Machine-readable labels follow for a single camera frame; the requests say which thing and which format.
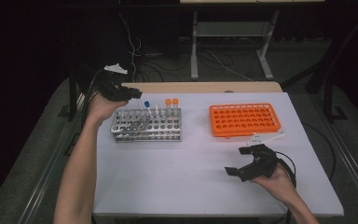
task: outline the human arm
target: human arm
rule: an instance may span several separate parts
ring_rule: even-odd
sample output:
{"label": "human arm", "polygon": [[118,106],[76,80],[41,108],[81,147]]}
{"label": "human arm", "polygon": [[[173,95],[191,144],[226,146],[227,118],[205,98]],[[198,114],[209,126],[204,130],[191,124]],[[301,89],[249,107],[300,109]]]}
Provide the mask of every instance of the human arm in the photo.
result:
{"label": "human arm", "polygon": [[66,163],[54,212],[55,224],[90,223],[96,185],[98,129],[127,102],[111,102],[96,94],[74,150]]}
{"label": "human arm", "polygon": [[286,170],[279,163],[271,177],[260,176],[252,179],[252,182],[259,184],[275,199],[286,205],[298,224],[319,223],[296,191]]}

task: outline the white table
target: white table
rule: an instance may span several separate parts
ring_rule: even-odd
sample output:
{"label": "white table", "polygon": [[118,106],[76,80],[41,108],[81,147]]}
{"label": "white table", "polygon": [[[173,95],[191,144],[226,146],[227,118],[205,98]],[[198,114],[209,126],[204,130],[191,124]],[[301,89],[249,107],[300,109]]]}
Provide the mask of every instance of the white table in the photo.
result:
{"label": "white table", "polygon": [[[112,119],[98,135],[98,178],[94,214],[135,217],[275,217],[286,212],[257,184],[228,176],[225,166],[253,160],[238,151],[250,137],[213,137],[209,105],[270,103],[286,133],[266,146],[296,164],[297,190],[318,217],[342,216],[343,208],[284,92],[144,93],[152,105],[178,98],[182,142],[116,143]],[[125,108],[138,108],[131,100]],[[282,157],[291,166],[290,161]]]}

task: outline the person's left hand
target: person's left hand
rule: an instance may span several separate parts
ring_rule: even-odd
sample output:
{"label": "person's left hand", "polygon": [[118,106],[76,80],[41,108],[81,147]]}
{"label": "person's left hand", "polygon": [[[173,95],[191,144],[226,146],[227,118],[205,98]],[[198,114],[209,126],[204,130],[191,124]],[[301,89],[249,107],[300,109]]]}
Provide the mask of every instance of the person's left hand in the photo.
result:
{"label": "person's left hand", "polygon": [[112,102],[104,98],[99,92],[96,93],[89,102],[89,114],[87,119],[94,119],[99,124],[110,118],[113,112],[128,101]]}

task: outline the floor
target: floor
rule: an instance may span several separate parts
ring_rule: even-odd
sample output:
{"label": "floor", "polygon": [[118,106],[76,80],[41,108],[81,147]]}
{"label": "floor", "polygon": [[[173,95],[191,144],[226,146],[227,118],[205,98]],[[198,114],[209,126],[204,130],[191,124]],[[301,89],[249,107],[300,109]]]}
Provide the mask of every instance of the floor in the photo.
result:
{"label": "floor", "polygon": [[[203,38],[199,48],[199,82],[266,81],[255,55],[262,40],[257,38]],[[274,81],[284,82],[322,58],[329,40],[273,41],[267,60]],[[137,82],[193,81],[189,68],[189,40],[180,40],[179,53],[166,55],[150,48],[137,67]],[[334,106],[348,119],[328,122],[322,113],[323,92],[308,94],[303,78],[284,91],[289,93],[304,129],[341,200],[344,217],[319,217],[321,223],[358,223],[358,110],[339,88],[334,91]],[[0,224],[52,223],[55,199],[65,152],[79,132],[79,116],[71,121],[68,109],[68,82],[64,81],[51,96],[45,112],[34,127],[19,158],[0,189]],[[112,219],[96,217],[98,223]],[[116,223],[246,223],[244,219],[116,219]],[[261,218],[260,223],[284,223],[279,217]]]}

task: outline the gray test tube rack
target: gray test tube rack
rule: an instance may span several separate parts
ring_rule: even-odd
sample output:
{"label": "gray test tube rack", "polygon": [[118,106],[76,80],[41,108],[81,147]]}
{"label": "gray test tube rack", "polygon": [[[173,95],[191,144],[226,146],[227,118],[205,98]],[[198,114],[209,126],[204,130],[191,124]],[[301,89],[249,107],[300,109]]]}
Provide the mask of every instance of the gray test tube rack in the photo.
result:
{"label": "gray test tube rack", "polygon": [[181,141],[181,109],[118,110],[110,131],[116,142]]}

